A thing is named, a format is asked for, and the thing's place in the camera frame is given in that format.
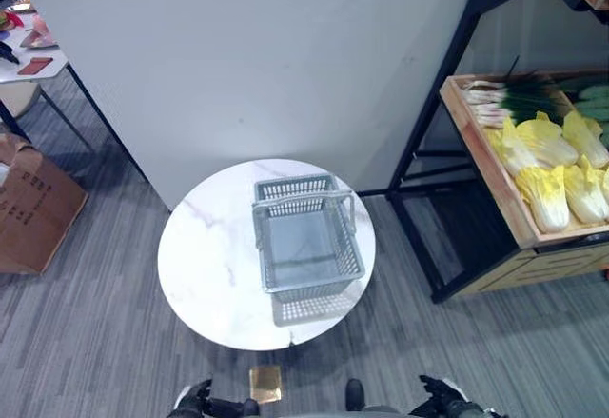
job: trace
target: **white marble tabletop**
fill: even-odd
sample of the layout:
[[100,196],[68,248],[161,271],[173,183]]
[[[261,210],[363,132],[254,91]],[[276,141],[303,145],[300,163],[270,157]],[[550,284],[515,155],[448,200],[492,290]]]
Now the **white marble tabletop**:
[[[363,295],[374,268],[374,228],[355,197],[356,240],[365,275],[342,294],[281,304],[263,291],[252,221],[254,184],[325,173],[285,159],[224,169],[193,189],[161,237],[159,279],[169,305],[191,329],[218,344],[251,350],[298,345],[341,321]],[[348,189],[337,178],[341,189]]]
[[[19,18],[25,25],[23,28],[17,27],[9,31],[9,36],[2,40],[5,44],[12,47],[12,54],[19,59],[19,64],[13,64],[6,59],[0,58],[0,84],[13,82],[34,82],[53,78],[61,69],[68,64],[68,58],[59,49],[59,47],[48,47],[45,49],[26,49],[20,47],[21,42],[25,39],[32,29],[33,14],[20,14]],[[17,72],[29,64],[29,60],[33,57],[53,58],[42,70],[33,75],[19,75]]]

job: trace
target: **pink object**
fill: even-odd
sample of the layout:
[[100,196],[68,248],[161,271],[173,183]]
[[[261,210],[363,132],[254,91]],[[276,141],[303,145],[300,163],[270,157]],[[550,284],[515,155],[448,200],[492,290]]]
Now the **pink object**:
[[32,24],[34,27],[34,30],[36,32],[38,32],[40,35],[49,35],[50,34],[50,30],[49,27],[47,26],[47,23],[45,23],[45,20],[42,19],[42,17],[36,13],[32,19]]

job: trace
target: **gray carpet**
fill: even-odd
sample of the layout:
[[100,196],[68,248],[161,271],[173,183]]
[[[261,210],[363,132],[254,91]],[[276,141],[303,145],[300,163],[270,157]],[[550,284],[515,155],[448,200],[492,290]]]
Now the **gray carpet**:
[[208,342],[159,286],[167,209],[69,76],[45,87],[100,153],[42,100],[21,120],[91,197],[44,275],[0,275],[1,416],[164,418],[184,384],[213,374],[214,395],[243,399],[249,369],[265,364],[281,365],[285,389],[264,416],[339,410],[350,376],[368,403],[410,410],[425,399],[420,373],[512,417],[609,416],[608,284],[593,274],[435,306],[382,197],[365,201],[378,238],[372,281],[337,327],[276,352]]

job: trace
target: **cardboard box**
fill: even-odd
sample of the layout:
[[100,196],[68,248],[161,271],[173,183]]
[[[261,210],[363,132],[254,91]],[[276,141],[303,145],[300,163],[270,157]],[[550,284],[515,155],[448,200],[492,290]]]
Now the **cardboard box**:
[[21,137],[0,134],[0,273],[40,273],[49,264],[87,193]]

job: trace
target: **black metal shelf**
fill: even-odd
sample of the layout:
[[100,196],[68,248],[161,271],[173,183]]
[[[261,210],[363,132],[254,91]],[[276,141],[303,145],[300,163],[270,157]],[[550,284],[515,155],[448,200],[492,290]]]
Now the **black metal shelf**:
[[[422,140],[427,134],[440,106],[440,87],[446,77],[453,75],[455,70],[457,70],[457,66],[465,53],[465,49],[476,30],[481,16],[507,1],[509,0],[467,0],[462,17],[427,94],[421,114],[407,140],[406,147],[393,174],[389,188],[366,191],[361,194],[384,194],[389,200],[432,288],[432,300],[434,302],[442,302],[448,299],[484,275],[487,271],[518,252],[518,245],[505,225],[501,213],[483,182],[478,169],[475,165],[471,164],[473,161],[469,153],[466,150],[420,149]],[[609,13],[592,10],[584,0],[563,0],[563,2],[571,10],[590,11],[594,13],[602,24],[609,23]],[[416,173],[408,172],[414,160],[438,157],[464,157],[470,159],[467,164],[452,165]],[[404,182],[414,179],[421,181],[429,177],[437,177],[438,175],[454,173],[464,169],[475,171],[475,183],[472,183],[471,180],[467,182],[461,180],[433,184],[423,182],[416,185],[404,186]],[[468,193],[467,188],[474,188],[472,191],[478,192]],[[443,201],[434,196],[437,191],[447,190],[454,193],[451,196],[453,198],[452,201],[450,198],[446,198],[445,194],[442,196]],[[442,224],[449,241],[457,252],[460,261],[462,261],[462,273],[447,282],[442,278],[441,272],[425,245],[422,234],[417,229],[411,215],[404,206],[404,198],[419,196],[430,198],[432,204],[435,205],[436,212],[442,218]],[[457,205],[458,207],[450,208],[446,205],[447,203]],[[480,221],[481,210],[485,211],[487,215],[486,224]],[[470,223],[474,222],[475,228],[472,230],[472,227],[465,227],[466,223],[463,222],[464,220],[468,220]]]

